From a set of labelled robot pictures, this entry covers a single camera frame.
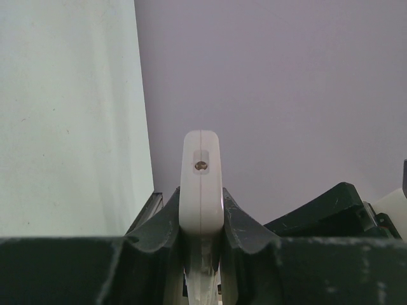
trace white plastic clip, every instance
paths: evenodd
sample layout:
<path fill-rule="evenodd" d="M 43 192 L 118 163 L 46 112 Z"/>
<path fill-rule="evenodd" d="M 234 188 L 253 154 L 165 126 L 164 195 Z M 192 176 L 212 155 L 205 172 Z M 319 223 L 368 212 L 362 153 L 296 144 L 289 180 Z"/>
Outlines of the white plastic clip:
<path fill-rule="evenodd" d="M 189 132 L 184 140 L 179 225 L 184 233 L 190 304 L 217 304 L 216 272 L 223 228 L 219 139 L 214 132 Z"/>

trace scratch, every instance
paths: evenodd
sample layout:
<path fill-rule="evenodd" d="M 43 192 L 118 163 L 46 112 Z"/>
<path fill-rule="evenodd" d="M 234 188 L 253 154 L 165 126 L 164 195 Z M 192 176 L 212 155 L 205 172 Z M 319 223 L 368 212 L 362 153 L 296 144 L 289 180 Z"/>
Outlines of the scratch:
<path fill-rule="evenodd" d="M 382 281 L 377 282 L 377 297 L 379 304 L 386 304 L 386 284 L 384 284 Z"/>

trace white plastic piece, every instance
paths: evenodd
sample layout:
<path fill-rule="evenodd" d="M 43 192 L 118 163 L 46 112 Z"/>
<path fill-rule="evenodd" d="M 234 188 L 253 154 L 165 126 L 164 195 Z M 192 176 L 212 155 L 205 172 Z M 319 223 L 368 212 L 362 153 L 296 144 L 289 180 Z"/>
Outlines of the white plastic piece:
<path fill-rule="evenodd" d="M 210 131 L 189 132 L 184 140 L 179 225 L 186 239 L 184 265 L 190 304 L 217 304 L 223 219 L 219 139 Z"/>
<path fill-rule="evenodd" d="M 372 207 L 376 214 L 387 214 L 401 238 L 407 240 L 407 198 L 403 189 L 396 189 L 377 201 Z"/>

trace small hole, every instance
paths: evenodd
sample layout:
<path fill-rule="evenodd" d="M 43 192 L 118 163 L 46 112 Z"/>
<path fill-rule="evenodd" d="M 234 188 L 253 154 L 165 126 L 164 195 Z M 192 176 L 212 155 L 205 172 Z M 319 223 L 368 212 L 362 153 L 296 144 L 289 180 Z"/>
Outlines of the small hole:
<path fill-rule="evenodd" d="M 206 170 L 208 168 L 208 164 L 203 161 L 199 161 L 195 164 L 195 168 L 197 170 Z"/>

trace gray wall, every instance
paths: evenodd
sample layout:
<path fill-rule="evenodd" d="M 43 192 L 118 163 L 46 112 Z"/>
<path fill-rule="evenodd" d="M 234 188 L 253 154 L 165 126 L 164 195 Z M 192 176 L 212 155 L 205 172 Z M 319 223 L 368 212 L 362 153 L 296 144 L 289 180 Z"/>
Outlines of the gray wall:
<path fill-rule="evenodd" d="M 223 182 L 265 223 L 340 181 L 375 201 L 407 158 L 407 1 L 135 1 L 155 188 L 217 132 Z"/>

